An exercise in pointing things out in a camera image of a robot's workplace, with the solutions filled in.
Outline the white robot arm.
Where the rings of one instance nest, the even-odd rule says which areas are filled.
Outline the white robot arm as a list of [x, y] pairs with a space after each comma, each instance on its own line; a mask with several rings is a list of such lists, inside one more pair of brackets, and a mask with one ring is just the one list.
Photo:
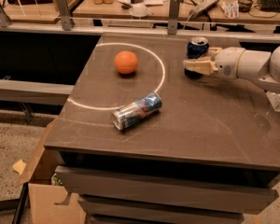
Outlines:
[[280, 46], [273, 52], [210, 48], [201, 58], [184, 60], [183, 65], [190, 72], [245, 79], [263, 90], [280, 93]]

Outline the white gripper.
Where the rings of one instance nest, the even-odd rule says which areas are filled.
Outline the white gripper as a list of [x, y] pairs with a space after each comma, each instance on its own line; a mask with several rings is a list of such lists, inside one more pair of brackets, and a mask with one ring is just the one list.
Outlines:
[[212, 75], [215, 73], [219, 77], [236, 79], [237, 66], [244, 52], [245, 49], [243, 48], [229, 47], [222, 49], [210, 47], [207, 55], [211, 58], [215, 57], [215, 61], [212, 61], [209, 57], [205, 57], [184, 60], [183, 65], [191, 72], [203, 75]]

